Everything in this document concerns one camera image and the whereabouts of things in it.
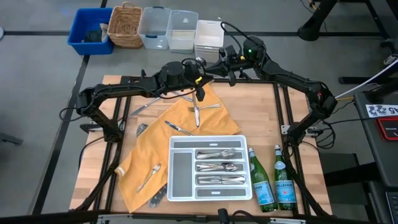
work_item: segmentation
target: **blue bin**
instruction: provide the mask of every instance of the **blue bin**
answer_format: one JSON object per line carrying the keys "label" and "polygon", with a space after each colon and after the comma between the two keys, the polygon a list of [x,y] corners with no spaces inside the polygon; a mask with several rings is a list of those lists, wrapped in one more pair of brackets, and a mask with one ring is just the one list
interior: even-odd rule
{"label": "blue bin", "polygon": [[113,43],[109,37],[105,42],[82,43],[88,31],[98,30],[100,23],[109,24],[112,8],[79,9],[70,29],[68,44],[80,55],[104,55],[111,54]]}

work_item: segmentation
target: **bottle label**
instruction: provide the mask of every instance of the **bottle label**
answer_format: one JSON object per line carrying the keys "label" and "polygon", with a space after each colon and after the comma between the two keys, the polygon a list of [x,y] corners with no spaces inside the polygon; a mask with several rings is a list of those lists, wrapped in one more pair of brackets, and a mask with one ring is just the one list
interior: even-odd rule
{"label": "bottle label", "polygon": [[276,163],[275,163],[275,169],[277,169],[277,170],[281,170],[281,169],[285,169],[286,168],[286,165],[282,162],[282,161],[277,161]]}
{"label": "bottle label", "polygon": [[253,184],[254,190],[256,191],[257,201],[259,205],[267,205],[274,203],[274,196],[272,195],[271,189],[269,188],[268,181],[263,181]]}
{"label": "bottle label", "polygon": [[278,203],[296,203],[294,185],[292,180],[275,181]]}

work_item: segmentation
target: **sticker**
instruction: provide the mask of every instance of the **sticker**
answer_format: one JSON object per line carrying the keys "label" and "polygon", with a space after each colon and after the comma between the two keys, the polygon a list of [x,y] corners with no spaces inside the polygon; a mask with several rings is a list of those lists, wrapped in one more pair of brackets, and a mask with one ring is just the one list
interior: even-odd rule
{"label": "sticker", "polygon": [[398,116],[398,105],[366,105],[366,111],[370,118]]}
{"label": "sticker", "polygon": [[278,203],[296,203],[294,185],[291,180],[275,181]]}
{"label": "sticker", "polygon": [[257,201],[259,205],[267,205],[274,203],[274,196],[272,195],[271,189],[269,188],[268,181],[253,184],[254,190],[256,191]]}
{"label": "sticker", "polygon": [[275,169],[277,169],[277,170],[281,170],[281,169],[285,169],[286,168],[286,165],[282,162],[282,161],[277,161],[276,163],[275,163]]}

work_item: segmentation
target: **white cable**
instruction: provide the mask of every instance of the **white cable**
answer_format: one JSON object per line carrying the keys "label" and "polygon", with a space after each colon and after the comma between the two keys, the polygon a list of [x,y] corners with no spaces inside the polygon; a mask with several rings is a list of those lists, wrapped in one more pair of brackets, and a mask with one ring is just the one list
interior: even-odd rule
{"label": "white cable", "polygon": [[354,87],[354,88],[352,88],[352,89],[350,89],[350,90],[348,90],[348,91],[346,91],[346,92],[344,92],[344,93],[342,93],[342,94],[336,96],[336,99],[338,99],[338,98],[344,96],[345,94],[347,94],[347,93],[349,93],[349,92],[352,92],[352,91],[354,91],[354,90],[356,90],[356,89],[358,89],[358,88],[361,88],[362,86],[368,84],[370,81],[374,80],[374,79],[377,78],[379,75],[383,74],[387,69],[391,68],[391,67],[392,67],[393,65],[395,65],[397,62],[398,62],[398,60],[396,60],[395,62],[392,62],[389,66],[387,66],[387,68],[381,70],[381,72],[377,73],[377,74],[376,74],[375,76],[373,76],[372,78],[366,80],[366,82],[364,82],[364,83],[360,84],[359,86],[356,86],[356,87]]}

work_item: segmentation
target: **cutlery tray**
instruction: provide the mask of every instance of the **cutlery tray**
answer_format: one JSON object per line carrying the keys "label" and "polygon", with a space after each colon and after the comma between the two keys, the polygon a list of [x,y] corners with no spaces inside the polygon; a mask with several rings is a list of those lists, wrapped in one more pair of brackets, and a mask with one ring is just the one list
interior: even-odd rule
{"label": "cutlery tray", "polygon": [[[197,159],[200,152],[214,153],[232,148],[236,153],[228,158]],[[225,162],[233,163],[236,170],[202,172],[197,167],[201,163],[218,165]],[[218,182],[203,184],[198,181],[199,177],[219,177],[223,180],[240,177],[241,181],[239,184],[235,181],[223,182],[225,184]],[[249,157],[244,136],[172,136],[170,138],[167,186],[169,201],[250,200],[251,198]]]}

